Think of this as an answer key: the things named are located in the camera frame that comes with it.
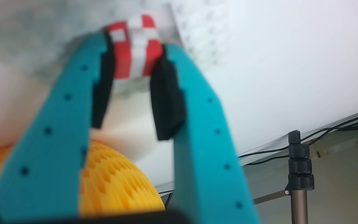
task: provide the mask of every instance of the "red and white checkered cube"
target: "red and white checkered cube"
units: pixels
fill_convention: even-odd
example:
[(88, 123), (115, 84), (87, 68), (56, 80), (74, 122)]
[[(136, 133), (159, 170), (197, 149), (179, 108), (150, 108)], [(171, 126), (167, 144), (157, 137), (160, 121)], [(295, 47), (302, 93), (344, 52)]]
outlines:
[(153, 19), (135, 16), (107, 27), (114, 44), (116, 79), (147, 77), (162, 55), (162, 45)]

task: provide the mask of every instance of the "black clamp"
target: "black clamp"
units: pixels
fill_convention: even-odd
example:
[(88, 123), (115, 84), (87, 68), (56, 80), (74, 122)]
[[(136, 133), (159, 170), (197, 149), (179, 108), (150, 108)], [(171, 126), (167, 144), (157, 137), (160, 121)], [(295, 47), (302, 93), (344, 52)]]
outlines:
[(290, 190), (314, 190), (309, 146), (301, 144), (300, 136), (299, 131), (292, 131), (288, 134), (290, 143), (288, 188)]
[(185, 123), (186, 108), (175, 65), (168, 60), (165, 48), (152, 70), (150, 97), (157, 139), (169, 140)]

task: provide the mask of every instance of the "metal stand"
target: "metal stand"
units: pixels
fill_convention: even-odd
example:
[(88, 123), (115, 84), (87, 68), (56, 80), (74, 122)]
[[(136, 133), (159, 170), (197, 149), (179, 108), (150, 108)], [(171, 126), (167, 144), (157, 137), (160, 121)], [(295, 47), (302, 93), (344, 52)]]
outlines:
[(268, 202), (280, 197), (291, 195), (292, 224), (308, 224), (307, 190), (314, 190), (314, 176), (311, 173), (309, 146), (301, 144), (299, 131), (288, 134), (289, 155), (288, 185), (284, 190), (254, 199), (254, 204)]
[(291, 217), (292, 223), (308, 223), (308, 196), (305, 190), (291, 192)]

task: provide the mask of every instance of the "gray metal pole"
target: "gray metal pole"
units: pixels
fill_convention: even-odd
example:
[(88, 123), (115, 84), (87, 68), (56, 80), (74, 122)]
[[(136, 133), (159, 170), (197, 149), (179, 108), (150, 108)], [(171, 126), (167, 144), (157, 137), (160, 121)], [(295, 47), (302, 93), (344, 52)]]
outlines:
[(305, 190), (291, 191), (292, 224), (308, 224), (308, 196)]

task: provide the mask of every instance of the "yellow honeycomb object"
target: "yellow honeycomb object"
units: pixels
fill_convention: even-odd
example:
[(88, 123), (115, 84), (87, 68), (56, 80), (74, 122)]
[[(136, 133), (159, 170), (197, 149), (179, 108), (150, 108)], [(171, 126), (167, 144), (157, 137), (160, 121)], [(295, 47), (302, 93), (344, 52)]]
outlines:
[[(0, 148), (0, 169), (11, 149)], [(100, 142), (91, 142), (81, 171), (79, 197), (78, 209), (82, 217), (164, 209), (158, 192), (142, 171)]]

